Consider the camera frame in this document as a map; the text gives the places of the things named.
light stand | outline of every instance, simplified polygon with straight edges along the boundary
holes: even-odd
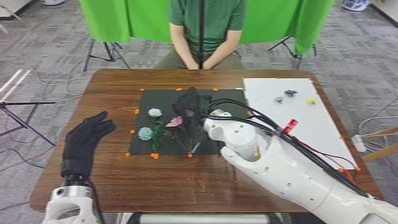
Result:
[[[106,56],[108,56],[108,58],[102,58],[101,56],[92,55],[93,44],[95,44],[95,40],[90,39],[90,48],[88,48],[88,54],[86,54],[86,58],[85,58],[83,72],[86,72],[86,70],[88,70],[90,58],[97,58],[106,62],[115,62],[120,59],[122,64],[124,64],[125,68],[129,69],[127,62],[125,62],[125,60],[120,56],[120,52],[117,50],[117,48],[122,49],[120,45],[115,42],[111,42],[111,43],[102,42],[102,47],[104,47]]]
[[[21,128],[28,129],[33,134],[37,135],[37,137],[42,138],[42,140],[47,142],[47,144],[51,146],[54,146],[53,142],[49,141],[49,139],[45,138],[45,136],[38,133],[38,131],[31,128],[31,126],[28,125],[33,113],[35,113],[35,109],[38,107],[38,105],[42,104],[54,104],[54,102],[26,102],[26,103],[5,103],[0,102],[0,110],[3,111],[3,113],[6,114],[6,116],[10,117],[10,119],[15,121],[15,123],[19,124],[19,127],[15,127],[14,129],[10,129],[8,131],[5,131],[3,133],[0,133],[0,137],[6,134],[10,134],[14,131],[17,131]],[[10,112],[6,106],[21,106],[21,105],[33,105],[33,109],[29,111],[28,114],[28,118],[26,121],[21,120],[21,118],[15,116],[15,114]]]
[[[204,24],[205,24],[205,0],[198,0],[198,69],[202,69],[204,63]]]
[[[285,37],[282,40],[280,40],[280,42],[273,45],[273,47],[268,49],[268,51],[271,51],[276,47],[278,47],[278,45],[282,45],[284,47],[285,47],[285,49],[287,49],[287,51],[289,51],[289,55],[291,55],[291,57],[298,60],[296,61],[296,70],[300,69],[300,66],[301,66],[301,55],[300,54],[294,54],[294,52],[292,52],[292,50],[289,49],[289,46],[287,46],[287,44],[285,44],[285,41],[289,40],[289,38],[291,37]],[[316,44],[312,44],[312,50],[314,50],[314,57],[316,57]]]

white paper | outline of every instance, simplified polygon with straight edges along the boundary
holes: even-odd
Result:
[[[284,127],[294,119],[298,125],[291,131],[300,141],[323,153],[340,156],[353,164],[349,150],[344,145],[335,124],[326,112],[326,108],[316,94],[312,81],[308,79],[271,79],[248,78],[244,82],[244,98],[250,107],[269,117],[278,126]],[[285,90],[294,90],[294,97],[287,97]],[[316,99],[316,104],[307,104],[307,98]],[[332,167],[339,166],[321,156]],[[346,169],[353,169],[349,163],[335,159]]]

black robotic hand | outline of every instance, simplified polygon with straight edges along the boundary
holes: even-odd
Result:
[[[69,174],[90,176],[93,150],[104,135],[115,130],[111,120],[102,121],[108,113],[83,119],[65,135],[65,148],[61,155],[60,176]]]

person's arm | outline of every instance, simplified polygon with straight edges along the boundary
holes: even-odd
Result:
[[[223,43],[220,44],[214,50],[214,53],[204,62],[204,65],[202,65],[204,69],[211,69],[216,66],[216,64],[221,62],[225,57],[228,56],[228,54],[232,54],[232,51],[239,43],[239,37],[241,37],[241,30],[228,30],[227,39]]]
[[[188,69],[198,69],[198,65],[195,63],[195,59],[189,53],[188,42],[184,39],[184,27],[177,26],[170,23],[170,40],[173,43],[175,52],[182,59],[184,65]]]

green backdrop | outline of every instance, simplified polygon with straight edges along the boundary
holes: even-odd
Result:
[[[316,43],[333,0],[248,0],[241,44],[294,37],[303,55]],[[170,42],[168,0],[79,0],[90,35],[102,42],[131,37]]]

